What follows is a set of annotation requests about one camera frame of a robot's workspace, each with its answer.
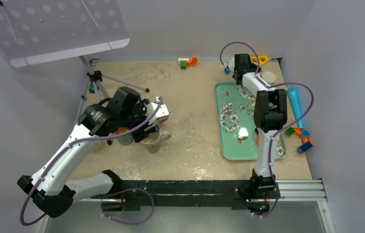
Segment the blue mug yellow inside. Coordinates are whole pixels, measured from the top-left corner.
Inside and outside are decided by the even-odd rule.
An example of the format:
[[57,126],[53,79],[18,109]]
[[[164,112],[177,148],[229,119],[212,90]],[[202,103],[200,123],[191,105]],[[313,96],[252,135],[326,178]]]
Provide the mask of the blue mug yellow inside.
[[[120,135],[120,134],[124,134],[128,131],[127,128],[118,128],[115,132],[114,132],[114,135]],[[131,134],[125,134],[125,135],[122,135],[122,136],[119,136],[116,138],[116,140],[118,141],[118,143],[120,145],[123,145],[123,146],[128,146],[130,144],[132,144],[134,142],[134,139],[132,137]]]

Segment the beige floral mug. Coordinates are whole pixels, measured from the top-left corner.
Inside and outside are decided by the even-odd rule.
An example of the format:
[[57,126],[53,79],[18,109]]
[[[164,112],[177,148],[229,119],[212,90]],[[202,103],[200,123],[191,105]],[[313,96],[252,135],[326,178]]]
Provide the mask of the beige floral mug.
[[275,73],[266,71],[261,75],[262,79],[265,80],[269,85],[274,85],[277,81],[277,76]]
[[145,138],[141,141],[141,143],[145,146],[145,148],[150,153],[156,153],[160,150],[161,144],[170,139],[172,134],[170,131],[158,131],[154,133],[148,138]]

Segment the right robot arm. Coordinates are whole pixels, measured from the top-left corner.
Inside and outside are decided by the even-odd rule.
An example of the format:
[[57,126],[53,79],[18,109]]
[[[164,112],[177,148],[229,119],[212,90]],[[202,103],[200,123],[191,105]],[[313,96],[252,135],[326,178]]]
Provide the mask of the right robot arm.
[[246,199],[260,198],[275,189],[275,157],[280,130],[287,123],[286,91],[262,79],[248,54],[234,55],[233,79],[255,97],[254,124],[259,132],[256,166],[248,184],[238,189]]

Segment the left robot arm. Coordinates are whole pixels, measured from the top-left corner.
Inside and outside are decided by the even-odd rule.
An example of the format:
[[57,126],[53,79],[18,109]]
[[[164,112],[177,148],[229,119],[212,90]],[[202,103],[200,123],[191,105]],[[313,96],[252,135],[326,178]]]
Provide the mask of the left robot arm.
[[101,142],[121,137],[118,130],[138,143],[159,130],[169,118],[162,97],[142,99],[139,92],[120,87],[115,94],[85,108],[67,140],[55,155],[33,175],[19,178],[18,186],[46,216],[56,218],[74,203],[97,195],[110,199],[121,193],[121,179],[111,170],[82,180],[71,180],[73,171]]

